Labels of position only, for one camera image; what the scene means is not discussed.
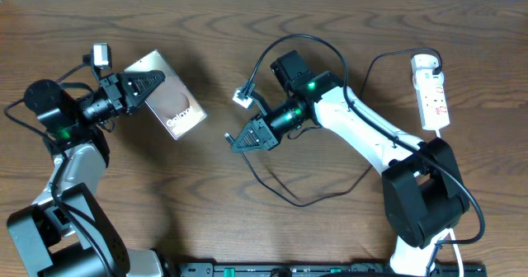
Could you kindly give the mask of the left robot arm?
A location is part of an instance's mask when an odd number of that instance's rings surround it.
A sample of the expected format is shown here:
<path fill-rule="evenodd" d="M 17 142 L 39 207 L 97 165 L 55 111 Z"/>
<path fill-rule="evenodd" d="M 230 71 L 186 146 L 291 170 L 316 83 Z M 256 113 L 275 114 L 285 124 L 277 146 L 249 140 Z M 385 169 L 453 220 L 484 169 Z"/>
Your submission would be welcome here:
<path fill-rule="evenodd" d="M 49 79 L 26 89 L 21 101 L 46 128 L 54 171 L 32 204 L 9 216 L 7 230 L 30 276 L 174 276 L 156 250 L 127 248 L 95 198 L 110 158 L 104 124 L 135 112 L 165 76 L 94 76 L 97 90 Z"/>

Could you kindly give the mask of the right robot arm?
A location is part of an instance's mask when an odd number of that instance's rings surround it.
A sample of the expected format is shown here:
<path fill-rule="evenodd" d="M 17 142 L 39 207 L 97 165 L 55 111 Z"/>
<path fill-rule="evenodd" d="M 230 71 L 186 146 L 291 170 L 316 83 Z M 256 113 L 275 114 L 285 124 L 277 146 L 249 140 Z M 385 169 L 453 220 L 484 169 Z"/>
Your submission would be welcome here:
<path fill-rule="evenodd" d="M 389 268 L 399 275 L 432 275 L 441 247 L 458 246 L 453 228 L 474 203 L 449 144 L 439 137 L 425 142 L 390 124 L 343 79 L 329 71 L 315 74 L 296 51 L 271 69 L 287 99 L 271 109 L 255 83 L 238 88 L 233 101 L 260 111 L 237 138 L 227 137 L 232 151 L 271 150 L 306 120 L 335 133 L 381 175 L 385 215 L 398 235 Z"/>

